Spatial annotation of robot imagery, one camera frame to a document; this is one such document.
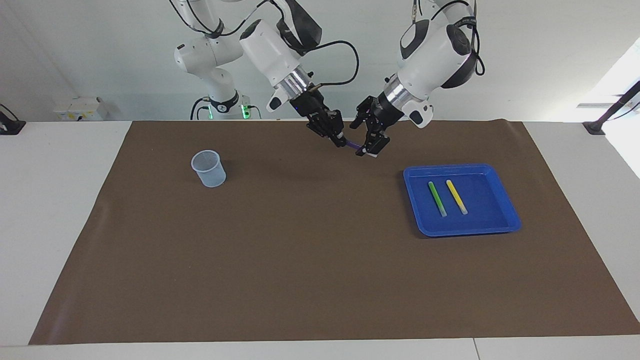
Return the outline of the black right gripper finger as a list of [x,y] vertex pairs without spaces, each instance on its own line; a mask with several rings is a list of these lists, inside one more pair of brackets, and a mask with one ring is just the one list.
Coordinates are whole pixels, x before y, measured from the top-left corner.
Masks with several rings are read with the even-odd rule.
[[320,117],[309,117],[306,127],[322,138],[329,139],[334,146],[343,146],[343,128],[336,127],[330,120]]
[[345,124],[340,111],[328,111],[327,120],[329,123],[329,139],[336,146],[345,146],[346,137],[344,133]]

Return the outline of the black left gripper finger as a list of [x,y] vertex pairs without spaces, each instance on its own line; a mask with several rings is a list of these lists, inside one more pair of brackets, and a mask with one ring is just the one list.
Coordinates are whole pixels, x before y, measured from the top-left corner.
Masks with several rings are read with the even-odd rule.
[[374,105],[375,100],[375,97],[366,97],[359,105],[357,105],[356,116],[349,125],[350,129],[356,130],[370,118],[372,106]]
[[366,132],[365,141],[356,150],[357,157],[377,157],[385,146],[391,141],[385,130],[372,130]]

